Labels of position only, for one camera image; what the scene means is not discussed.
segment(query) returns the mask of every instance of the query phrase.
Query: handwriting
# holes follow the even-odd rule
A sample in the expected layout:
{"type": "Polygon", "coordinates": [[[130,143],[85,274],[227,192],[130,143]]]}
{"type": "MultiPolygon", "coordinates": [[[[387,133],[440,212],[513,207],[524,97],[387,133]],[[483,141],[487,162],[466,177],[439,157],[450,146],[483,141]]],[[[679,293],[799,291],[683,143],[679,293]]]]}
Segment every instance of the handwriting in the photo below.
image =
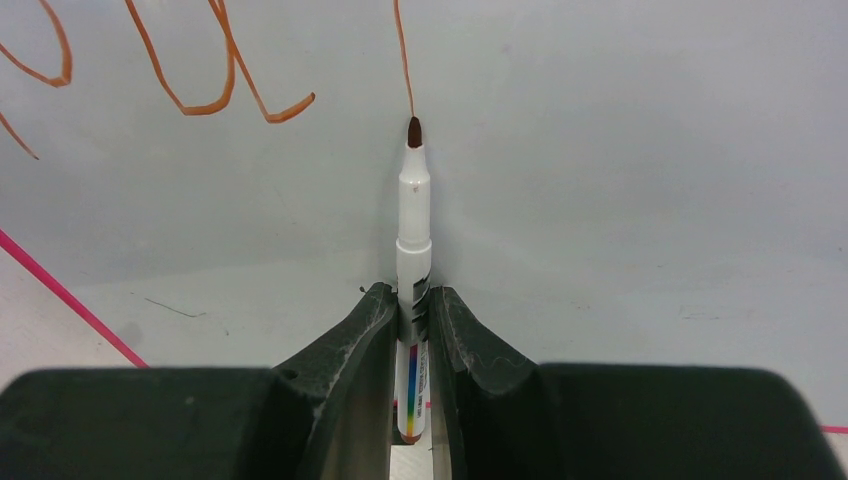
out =
{"type": "MultiPolygon", "coordinates": [[[[50,17],[50,22],[53,24],[53,29],[56,31],[56,37],[59,39],[59,47],[62,49],[62,72],[58,77],[47,78],[47,76],[36,72],[31,69],[23,62],[17,59],[12,53],[0,43],[0,53],[6,56],[16,67],[20,68],[21,71],[31,76],[32,78],[50,85],[51,87],[60,88],[71,83],[71,72],[73,71],[73,56],[71,55],[71,46],[68,44],[68,37],[65,35],[65,29],[62,27],[62,22],[59,21],[59,17],[56,16],[56,12],[53,11],[53,8],[50,7],[50,4],[47,3],[47,0],[38,0],[41,3],[41,6],[44,8],[44,11],[47,12],[47,16],[50,17]]],[[[18,145],[24,149],[32,158],[38,160],[38,156],[33,153],[32,149],[27,146],[26,142],[21,139],[21,137],[15,132],[15,129],[9,124],[6,120],[6,117],[0,113],[0,124],[3,125],[3,128],[9,132],[9,135],[18,142],[18,145]]]]}
{"type": "Polygon", "coordinates": [[[409,62],[406,60],[406,39],[403,35],[403,23],[400,21],[400,6],[399,0],[394,0],[395,3],[395,26],[398,30],[398,41],[400,42],[400,57],[403,60],[403,77],[406,79],[406,95],[409,97],[409,113],[415,116],[415,101],[412,97],[412,84],[409,81],[409,62]]]}
{"type": "Polygon", "coordinates": [[[286,120],[296,117],[298,114],[306,110],[306,108],[309,107],[309,105],[311,105],[313,101],[315,101],[314,92],[307,95],[300,102],[281,112],[268,112],[268,109],[265,107],[265,102],[262,101],[262,98],[259,95],[259,91],[256,89],[256,85],[253,83],[253,78],[250,76],[250,72],[247,69],[247,65],[245,65],[244,63],[244,59],[241,56],[241,52],[239,52],[235,38],[233,38],[233,32],[230,28],[230,20],[227,15],[227,7],[224,3],[224,0],[208,1],[209,6],[212,8],[212,12],[215,14],[215,18],[218,20],[218,25],[221,27],[221,31],[224,34],[224,38],[227,41],[227,80],[224,82],[224,91],[221,93],[221,96],[218,97],[218,99],[214,102],[209,103],[207,105],[185,106],[174,93],[174,91],[171,90],[171,87],[165,80],[165,75],[162,72],[162,66],[159,64],[159,58],[156,55],[156,50],[153,48],[153,42],[150,40],[150,36],[147,34],[147,29],[144,28],[144,23],[141,21],[141,17],[139,17],[138,15],[138,11],[135,8],[133,0],[125,0],[127,9],[129,9],[130,11],[130,16],[132,16],[136,29],[138,29],[138,33],[141,35],[141,40],[142,42],[144,42],[144,47],[147,49],[147,54],[150,57],[150,62],[153,64],[153,71],[156,74],[156,78],[159,79],[159,83],[162,85],[162,88],[165,89],[165,93],[168,94],[168,96],[171,98],[177,108],[180,109],[183,115],[211,115],[213,113],[223,110],[227,106],[227,104],[229,104],[230,98],[233,94],[233,88],[235,86],[234,63],[238,63],[239,70],[241,71],[242,76],[244,76],[245,81],[247,81],[247,86],[248,88],[250,88],[251,93],[253,93],[253,98],[254,100],[256,100],[256,104],[259,106],[259,111],[262,112],[262,116],[265,118],[266,122],[283,123],[286,120]]]}

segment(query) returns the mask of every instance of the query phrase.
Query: white marker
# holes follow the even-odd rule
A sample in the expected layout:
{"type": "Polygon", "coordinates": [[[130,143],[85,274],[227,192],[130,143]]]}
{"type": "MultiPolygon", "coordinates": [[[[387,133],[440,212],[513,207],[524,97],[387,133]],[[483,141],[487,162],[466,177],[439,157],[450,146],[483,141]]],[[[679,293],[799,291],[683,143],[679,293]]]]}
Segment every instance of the white marker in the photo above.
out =
{"type": "Polygon", "coordinates": [[[430,173],[424,159],[421,123],[412,117],[403,168],[398,176],[400,221],[397,239],[398,351],[395,389],[398,431],[406,443],[424,432],[427,382],[427,303],[430,291],[430,173]]]}

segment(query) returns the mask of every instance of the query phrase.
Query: white surface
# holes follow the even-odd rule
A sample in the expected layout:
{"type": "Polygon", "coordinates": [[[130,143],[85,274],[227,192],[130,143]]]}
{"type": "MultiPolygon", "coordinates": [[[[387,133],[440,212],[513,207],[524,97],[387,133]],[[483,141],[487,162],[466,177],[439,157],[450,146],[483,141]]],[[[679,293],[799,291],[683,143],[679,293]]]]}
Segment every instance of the white surface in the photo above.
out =
{"type": "MultiPolygon", "coordinates": [[[[73,81],[0,58],[0,111],[41,157],[0,131],[0,227],[143,358],[272,364],[393,281],[389,1],[230,2],[268,108],[317,96],[281,125],[238,71],[226,109],[184,117],[122,2],[51,3],[73,81]]],[[[206,3],[136,4],[182,101],[217,98],[206,3]]],[[[848,425],[846,10],[402,2],[434,280],[534,360],[763,366],[848,425]]],[[[0,4],[0,41],[58,72],[37,2],[0,4]]]]}
{"type": "Polygon", "coordinates": [[[70,366],[131,365],[0,250],[0,392],[30,370],[70,366]]]}

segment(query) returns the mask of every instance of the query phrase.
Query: pink line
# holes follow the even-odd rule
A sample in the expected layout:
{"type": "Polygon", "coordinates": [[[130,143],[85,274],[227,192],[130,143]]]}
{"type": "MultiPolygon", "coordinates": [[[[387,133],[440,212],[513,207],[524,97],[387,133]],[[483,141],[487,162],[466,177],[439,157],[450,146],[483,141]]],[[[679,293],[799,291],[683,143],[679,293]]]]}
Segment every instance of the pink line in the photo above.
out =
{"type": "Polygon", "coordinates": [[[828,425],[822,425],[822,432],[824,433],[848,433],[848,427],[831,427],[828,425]]]}
{"type": "Polygon", "coordinates": [[[112,332],[112,330],[109,330],[109,327],[104,325],[103,322],[94,316],[89,309],[85,308],[85,305],[83,305],[82,302],[77,300],[67,288],[63,287],[58,280],[53,278],[53,276],[50,275],[44,267],[39,265],[34,258],[29,256],[29,254],[26,253],[20,245],[15,243],[11,237],[6,235],[6,232],[3,230],[0,230],[0,247],[2,247],[3,250],[6,250],[12,258],[23,265],[29,273],[43,283],[45,287],[49,288],[50,291],[59,297],[60,300],[65,302],[67,306],[71,307],[71,310],[77,312],[77,315],[82,317],[85,323],[93,328],[94,331],[99,333],[101,337],[106,339],[107,342],[111,343],[112,346],[121,353],[121,355],[130,361],[130,363],[139,368],[147,367],[147,363],[145,363],[141,357],[133,352],[123,340],[112,332]]]}

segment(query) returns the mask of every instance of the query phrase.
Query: brown ink line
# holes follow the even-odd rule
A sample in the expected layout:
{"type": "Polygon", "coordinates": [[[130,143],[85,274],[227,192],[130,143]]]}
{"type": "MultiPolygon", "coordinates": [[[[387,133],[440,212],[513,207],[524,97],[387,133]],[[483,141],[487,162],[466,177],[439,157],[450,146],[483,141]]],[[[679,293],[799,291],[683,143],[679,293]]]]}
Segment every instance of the brown ink line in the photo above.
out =
{"type": "Polygon", "coordinates": [[[32,151],[32,149],[30,149],[30,148],[29,148],[29,146],[27,146],[27,144],[23,141],[23,139],[21,139],[21,137],[20,137],[20,136],[18,136],[17,132],[15,132],[15,129],[14,129],[14,128],[12,128],[12,126],[11,126],[11,125],[9,125],[9,121],[8,121],[8,120],[6,120],[6,117],[5,117],[5,116],[3,116],[3,113],[2,113],[2,112],[0,112],[0,124],[3,124],[3,127],[6,129],[6,131],[7,131],[7,132],[9,132],[9,135],[11,135],[11,136],[12,136],[12,138],[13,138],[16,142],[18,142],[18,145],[20,145],[20,146],[21,146],[21,148],[23,148],[23,149],[24,149],[24,151],[25,151],[25,152],[27,152],[27,153],[29,154],[29,156],[30,156],[30,157],[32,157],[32,158],[34,158],[34,159],[38,160],[38,155],[36,155],[36,154],[32,151]]]}
{"type": "Polygon", "coordinates": [[[208,1],[209,6],[212,8],[212,12],[215,14],[215,18],[218,21],[218,25],[221,27],[221,31],[227,41],[227,81],[224,84],[223,93],[216,101],[208,105],[187,107],[182,104],[177,95],[168,85],[168,82],[165,80],[165,75],[162,72],[162,66],[159,63],[159,58],[156,55],[156,50],[153,47],[153,42],[150,40],[150,36],[147,33],[147,29],[145,29],[144,27],[144,23],[141,21],[141,17],[139,16],[138,11],[135,8],[133,0],[125,0],[127,8],[130,11],[130,15],[133,18],[133,22],[136,25],[136,29],[141,35],[141,40],[142,42],[144,42],[144,46],[147,49],[147,54],[150,57],[150,62],[153,65],[153,71],[156,74],[156,78],[159,79],[159,83],[160,85],[162,85],[162,88],[165,89],[165,93],[168,94],[168,96],[171,98],[177,108],[180,109],[183,115],[211,115],[213,113],[217,113],[223,110],[229,104],[235,86],[234,61],[238,62],[239,70],[244,76],[244,79],[247,81],[248,88],[250,88],[251,93],[253,93],[253,98],[256,101],[260,112],[262,112],[262,116],[265,118],[266,122],[282,123],[306,110],[306,108],[309,107],[309,105],[311,105],[313,101],[315,101],[314,92],[310,93],[306,96],[306,98],[293,105],[292,107],[283,110],[282,112],[268,112],[268,109],[265,107],[265,102],[262,101],[262,97],[259,95],[256,85],[253,83],[253,78],[250,76],[250,72],[247,69],[247,65],[245,65],[244,59],[241,56],[241,52],[239,52],[238,46],[236,45],[235,39],[233,38],[233,32],[230,28],[229,17],[227,15],[227,7],[224,3],[224,0],[217,0],[217,3],[216,0],[208,1]]]}
{"type": "MultiPolygon", "coordinates": [[[[10,52],[2,43],[0,43],[0,53],[2,53],[6,58],[9,59],[16,67],[21,69],[24,73],[31,76],[32,78],[50,85],[54,88],[64,87],[71,83],[74,61],[73,54],[71,52],[71,45],[68,43],[68,36],[65,34],[65,29],[62,27],[62,22],[59,20],[59,17],[56,15],[56,12],[53,11],[53,8],[47,3],[47,0],[38,0],[41,4],[41,7],[44,8],[44,11],[47,12],[47,16],[50,17],[50,23],[53,24],[53,30],[56,31],[56,37],[59,40],[59,47],[62,50],[62,72],[59,76],[53,78],[47,78],[45,75],[33,70],[28,67],[26,64],[17,59],[12,52],[10,52]]],[[[18,145],[24,149],[32,158],[38,160],[38,156],[32,151],[29,146],[27,146],[26,142],[15,132],[15,129],[9,124],[6,117],[0,113],[0,124],[3,125],[3,128],[9,132],[9,135],[18,142],[18,145]]]]}
{"type": "Polygon", "coordinates": [[[409,97],[409,113],[415,116],[415,101],[412,96],[412,83],[409,81],[409,62],[406,59],[406,39],[403,35],[403,23],[400,21],[400,6],[399,0],[394,0],[395,7],[395,26],[398,31],[398,40],[400,41],[400,56],[403,60],[403,77],[406,79],[406,94],[409,97]]]}
{"type": "Polygon", "coordinates": [[[235,86],[236,81],[233,68],[233,57],[229,52],[229,44],[227,45],[227,81],[224,83],[224,91],[221,92],[221,96],[208,105],[185,106],[183,105],[183,102],[180,101],[179,97],[177,97],[177,94],[171,89],[171,86],[168,85],[168,81],[165,80],[165,74],[162,72],[162,65],[159,63],[159,56],[156,55],[156,49],[153,48],[153,42],[150,40],[150,35],[148,35],[147,29],[144,28],[144,23],[141,21],[141,17],[138,14],[138,10],[135,8],[133,0],[126,0],[126,4],[127,9],[130,11],[130,16],[133,19],[133,23],[135,23],[135,28],[138,30],[139,35],[141,35],[141,41],[144,43],[144,48],[147,50],[147,56],[150,57],[150,63],[153,64],[153,72],[156,74],[156,78],[159,80],[159,84],[162,85],[165,93],[171,97],[174,105],[180,109],[180,112],[186,116],[194,116],[212,115],[213,113],[223,110],[224,107],[230,103],[230,98],[232,97],[233,87],[235,86]]]}
{"type": "Polygon", "coordinates": [[[259,106],[259,110],[262,112],[262,116],[265,117],[266,122],[283,123],[286,120],[289,120],[299,115],[301,112],[306,110],[306,108],[309,107],[312,102],[315,101],[315,92],[311,92],[303,100],[283,110],[282,112],[268,113],[268,110],[265,108],[265,102],[263,102],[262,98],[259,96],[259,91],[256,89],[256,85],[254,85],[253,83],[253,79],[250,76],[250,72],[248,72],[247,70],[247,65],[245,65],[244,59],[241,56],[241,52],[239,52],[238,46],[236,45],[236,40],[233,37],[233,31],[230,28],[230,19],[227,16],[227,7],[224,4],[224,0],[218,0],[217,8],[214,0],[209,0],[209,6],[212,7],[212,10],[215,12],[215,17],[218,19],[218,24],[221,25],[221,30],[224,31],[224,36],[227,38],[227,49],[230,51],[230,55],[235,56],[236,61],[239,64],[241,74],[247,81],[247,86],[250,88],[251,93],[253,93],[253,98],[256,100],[256,104],[259,106]]]}

